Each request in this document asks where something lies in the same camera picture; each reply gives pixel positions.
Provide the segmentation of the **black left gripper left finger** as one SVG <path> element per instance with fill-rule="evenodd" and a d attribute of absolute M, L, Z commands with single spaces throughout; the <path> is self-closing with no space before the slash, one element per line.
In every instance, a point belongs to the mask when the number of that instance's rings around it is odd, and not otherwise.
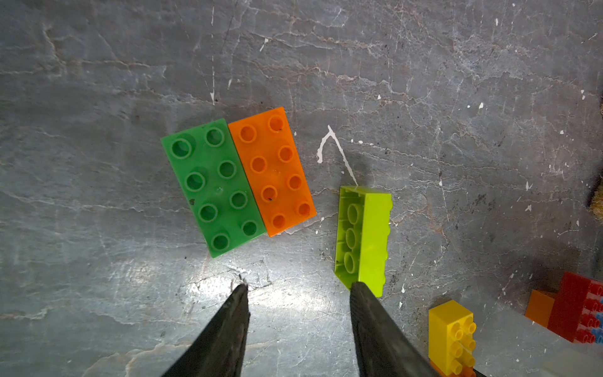
<path fill-rule="evenodd" d="M 240 376 L 250 323 L 248 286 L 239 284 L 165 376 Z"/>

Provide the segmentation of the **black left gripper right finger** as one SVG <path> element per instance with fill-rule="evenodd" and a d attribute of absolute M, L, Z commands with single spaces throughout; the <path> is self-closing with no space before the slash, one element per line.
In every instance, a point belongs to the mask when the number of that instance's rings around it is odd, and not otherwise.
<path fill-rule="evenodd" d="M 436 376 L 363 282 L 350 289 L 350 314 L 360 376 Z"/>

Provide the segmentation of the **lime green lego brick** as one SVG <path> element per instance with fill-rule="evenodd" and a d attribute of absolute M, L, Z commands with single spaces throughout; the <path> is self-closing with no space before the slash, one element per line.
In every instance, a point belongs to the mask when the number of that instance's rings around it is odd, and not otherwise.
<path fill-rule="evenodd" d="M 365 283 L 380 298 L 386 283 L 389 193 L 361 186 L 342 186 L 335 245 L 334 274 L 347 287 Z"/>

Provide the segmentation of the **orange small lego brick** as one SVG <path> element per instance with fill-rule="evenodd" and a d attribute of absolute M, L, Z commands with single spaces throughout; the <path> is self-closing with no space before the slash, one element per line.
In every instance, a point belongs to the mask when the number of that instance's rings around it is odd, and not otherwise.
<path fill-rule="evenodd" d="M 532 290 L 524 315 L 538 325 L 546 328 L 556 298 L 556 292 Z"/>

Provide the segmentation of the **red lego brick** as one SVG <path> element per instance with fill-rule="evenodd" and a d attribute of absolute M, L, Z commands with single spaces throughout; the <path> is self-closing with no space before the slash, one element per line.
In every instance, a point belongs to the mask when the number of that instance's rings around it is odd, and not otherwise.
<path fill-rule="evenodd" d="M 602 328 L 602 282 L 566 272 L 547 329 L 572 343 L 595 343 L 592 328 Z"/>

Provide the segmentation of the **orange long lego brick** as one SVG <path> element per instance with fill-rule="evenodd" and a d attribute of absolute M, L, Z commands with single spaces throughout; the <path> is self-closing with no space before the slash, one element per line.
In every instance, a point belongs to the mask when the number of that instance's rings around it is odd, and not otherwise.
<path fill-rule="evenodd" d="M 270 237 L 317 215 L 283 108 L 228 128 Z"/>

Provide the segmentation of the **blue lego brick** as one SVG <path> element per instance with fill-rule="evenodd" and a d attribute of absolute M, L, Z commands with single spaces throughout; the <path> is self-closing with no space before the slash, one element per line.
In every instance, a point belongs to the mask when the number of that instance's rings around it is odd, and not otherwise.
<path fill-rule="evenodd" d="M 602 328 L 592 328 L 590 333 L 595 338 L 595 343 L 603 344 L 603 329 Z"/>

